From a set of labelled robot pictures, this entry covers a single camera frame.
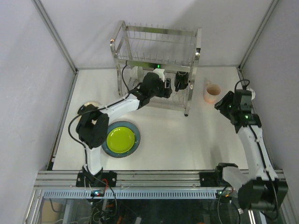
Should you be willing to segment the black mug cream inside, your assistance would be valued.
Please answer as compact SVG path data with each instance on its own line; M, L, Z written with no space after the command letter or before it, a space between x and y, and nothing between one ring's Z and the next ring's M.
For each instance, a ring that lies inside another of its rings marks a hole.
M175 76L175 92L178 92L179 90L184 90L188 86L188 78L189 73L188 72L182 72L178 71Z

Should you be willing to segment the pink ceramic mug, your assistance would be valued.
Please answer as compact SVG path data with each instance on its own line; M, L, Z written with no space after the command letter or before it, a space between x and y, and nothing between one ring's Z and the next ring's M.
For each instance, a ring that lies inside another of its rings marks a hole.
M212 83L210 80L206 81L203 98L207 103L215 104L220 93L221 88L219 85Z

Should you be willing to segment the stainless steel dish rack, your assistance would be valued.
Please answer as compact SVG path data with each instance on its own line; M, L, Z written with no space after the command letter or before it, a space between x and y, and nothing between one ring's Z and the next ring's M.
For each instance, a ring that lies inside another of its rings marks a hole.
M119 21L110 40L119 96L132 89L134 79L130 74L134 66L143 68L143 77L156 68L164 69L165 78L171 79L172 94L170 98L154 97L149 105L182 110L188 116L201 55L201 39L201 28L182 30ZM178 71L189 73L188 86L175 92Z

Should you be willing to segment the cream plate with floral print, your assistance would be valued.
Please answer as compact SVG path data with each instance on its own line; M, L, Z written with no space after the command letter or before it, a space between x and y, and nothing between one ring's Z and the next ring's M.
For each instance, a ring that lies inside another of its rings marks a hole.
M87 102L79 107L79 109L77 111L77 115L81 115L87 111L92 111L92 110L98 109L99 106L100 106L99 102L94 102L94 101Z

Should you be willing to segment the dark blue patterned bowl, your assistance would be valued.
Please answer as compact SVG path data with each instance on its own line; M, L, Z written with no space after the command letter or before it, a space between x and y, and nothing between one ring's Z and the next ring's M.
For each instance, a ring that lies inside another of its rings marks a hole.
M132 88L137 87L140 83L141 83L141 82L140 82L139 80L135 79L135 80L133 81Z

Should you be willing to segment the lime green plate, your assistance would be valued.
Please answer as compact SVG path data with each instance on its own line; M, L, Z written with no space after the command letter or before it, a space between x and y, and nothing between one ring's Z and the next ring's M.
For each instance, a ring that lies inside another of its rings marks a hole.
M106 143L112 152L123 154L133 147L135 134L128 127L116 127L109 132Z

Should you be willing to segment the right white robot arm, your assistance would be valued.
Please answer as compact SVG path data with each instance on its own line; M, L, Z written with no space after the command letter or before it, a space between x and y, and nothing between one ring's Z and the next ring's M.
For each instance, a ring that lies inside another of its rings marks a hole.
M286 181L279 180L263 140L262 123L252 113L252 92L237 89L229 91L214 107L234 126L248 164L245 176L233 163L219 163L219 176L237 192L243 210L264 213L277 212L288 192Z

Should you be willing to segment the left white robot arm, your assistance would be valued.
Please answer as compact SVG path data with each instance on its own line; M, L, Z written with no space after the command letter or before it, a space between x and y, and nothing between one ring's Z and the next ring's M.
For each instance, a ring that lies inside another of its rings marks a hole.
M141 109L153 97L169 98L171 85L166 84L164 69L154 69L148 72L139 86L110 105L96 107L88 105L79 114L80 120L76 126L79 144L85 150L85 164L83 171L94 177L102 171L100 163L101 146L108 134L108 126L120 116Z

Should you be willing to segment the teal patterned white bowl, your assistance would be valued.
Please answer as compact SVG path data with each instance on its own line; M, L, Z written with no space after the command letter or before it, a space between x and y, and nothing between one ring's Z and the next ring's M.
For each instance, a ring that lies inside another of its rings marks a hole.
M131 69L130 77L139 81L143 80L143 68L141 66L134 66Z

